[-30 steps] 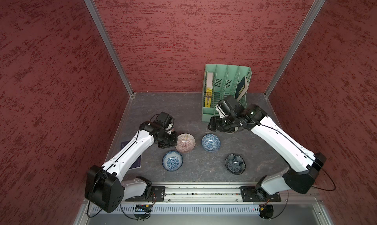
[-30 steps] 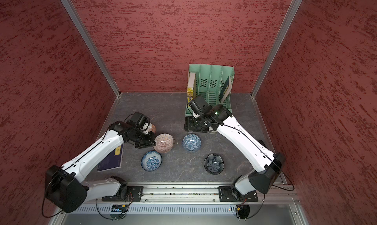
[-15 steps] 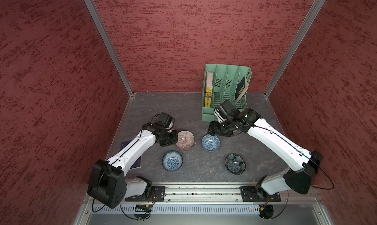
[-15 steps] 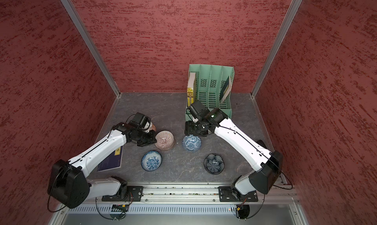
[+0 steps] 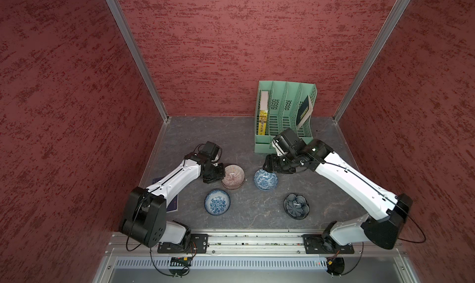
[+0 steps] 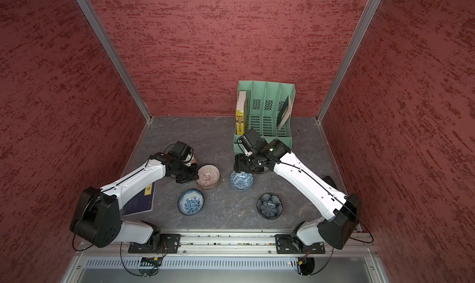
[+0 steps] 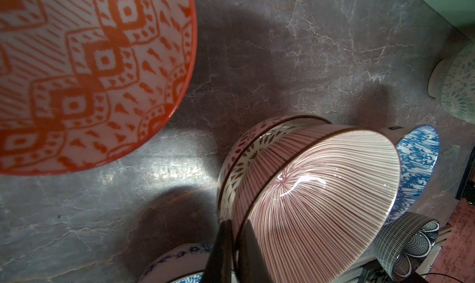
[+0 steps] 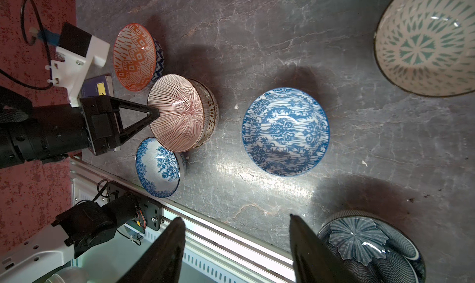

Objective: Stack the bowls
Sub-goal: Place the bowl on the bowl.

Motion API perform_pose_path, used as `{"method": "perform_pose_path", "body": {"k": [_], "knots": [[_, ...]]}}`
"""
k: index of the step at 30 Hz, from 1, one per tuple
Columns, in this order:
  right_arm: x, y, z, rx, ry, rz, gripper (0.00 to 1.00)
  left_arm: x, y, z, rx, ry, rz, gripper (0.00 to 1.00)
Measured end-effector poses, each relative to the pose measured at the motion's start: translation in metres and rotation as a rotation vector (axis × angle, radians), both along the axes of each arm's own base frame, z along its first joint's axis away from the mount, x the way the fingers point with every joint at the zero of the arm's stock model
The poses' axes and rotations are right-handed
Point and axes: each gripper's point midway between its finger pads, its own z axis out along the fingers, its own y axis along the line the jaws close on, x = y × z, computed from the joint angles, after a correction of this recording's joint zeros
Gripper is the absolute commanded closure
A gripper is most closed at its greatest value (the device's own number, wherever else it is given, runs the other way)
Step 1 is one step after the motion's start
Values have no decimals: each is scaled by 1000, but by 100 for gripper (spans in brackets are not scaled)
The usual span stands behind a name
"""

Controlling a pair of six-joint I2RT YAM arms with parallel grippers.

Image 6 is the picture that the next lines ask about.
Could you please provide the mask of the pink striped bowl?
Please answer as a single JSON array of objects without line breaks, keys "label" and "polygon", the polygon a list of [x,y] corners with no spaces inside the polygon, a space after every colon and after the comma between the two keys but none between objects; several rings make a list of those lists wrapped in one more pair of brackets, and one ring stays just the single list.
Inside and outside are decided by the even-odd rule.
[{"label": "pink striped bowl", "polygon": [[220,178],[220,171],[216,166],[213,165],[205,165],[198,170],[198,176],[200,178],[212,178],[217,179]]}]

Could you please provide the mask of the dark petal pattern bowl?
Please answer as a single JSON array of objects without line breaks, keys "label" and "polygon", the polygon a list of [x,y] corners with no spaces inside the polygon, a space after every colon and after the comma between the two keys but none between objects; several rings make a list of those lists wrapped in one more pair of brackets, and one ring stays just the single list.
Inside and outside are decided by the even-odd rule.
[{"label": "dark petal pattern bowl", "polygon": [[267,220],[275,220],[283,212],[283,206],[277,195],[263,194],[257,200],[257,212]]}]

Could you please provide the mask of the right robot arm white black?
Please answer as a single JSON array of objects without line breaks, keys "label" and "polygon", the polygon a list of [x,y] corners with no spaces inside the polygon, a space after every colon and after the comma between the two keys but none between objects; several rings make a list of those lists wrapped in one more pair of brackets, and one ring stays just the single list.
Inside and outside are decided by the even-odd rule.
[{"label": "right robot arm white black", "polygon": [[359,224],[362,201],[356,194],[346,195],[313,173],[284,143],[259,139],[251,143],[237,140],[243,153],[235,159],[235,171],[258,174],[266,169],[297,188],[320,212],[321,217],[303,222],[295,234],[297,243],[310,246],[326,242],[343,249]]}]

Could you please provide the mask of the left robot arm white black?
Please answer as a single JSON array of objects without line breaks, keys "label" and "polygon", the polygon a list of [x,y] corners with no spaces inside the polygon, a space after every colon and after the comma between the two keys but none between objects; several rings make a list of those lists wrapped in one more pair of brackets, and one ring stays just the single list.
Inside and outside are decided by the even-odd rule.
[{"label": "left robot arm white black", "polygon": [[150,253],[157,252],[161,247],[160,228],[145,221],[124,221],[121,210],[148,185],[166,177],[172,177],[178,184],[198,179],[194,153],[182,156],[159,152],[119,180],[99,189],[85,189],[70,224],[73,237],[79,236],[98,248],[111,243],[133,243]]}]

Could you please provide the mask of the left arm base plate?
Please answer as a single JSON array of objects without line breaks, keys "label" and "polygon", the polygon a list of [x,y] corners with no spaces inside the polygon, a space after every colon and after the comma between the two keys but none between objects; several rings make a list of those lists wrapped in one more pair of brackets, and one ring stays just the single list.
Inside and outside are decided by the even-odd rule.
[{"label": "left arm base plate", "polygon": [[176,254],[180,239],[180,234],[153,234],[146,243],[131,243],[127,252],[132,254]]}]

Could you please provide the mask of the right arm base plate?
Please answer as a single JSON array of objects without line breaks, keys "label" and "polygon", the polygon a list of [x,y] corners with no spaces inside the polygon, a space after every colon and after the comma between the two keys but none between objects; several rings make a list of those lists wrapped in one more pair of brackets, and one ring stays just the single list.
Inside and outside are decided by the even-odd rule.
[{"label": "right arm base plate", "polygon": [[306,255],[325,254],[325,246],[322,242],[306,245],[291,234],[277,234],[275,244],[278,254]]}]

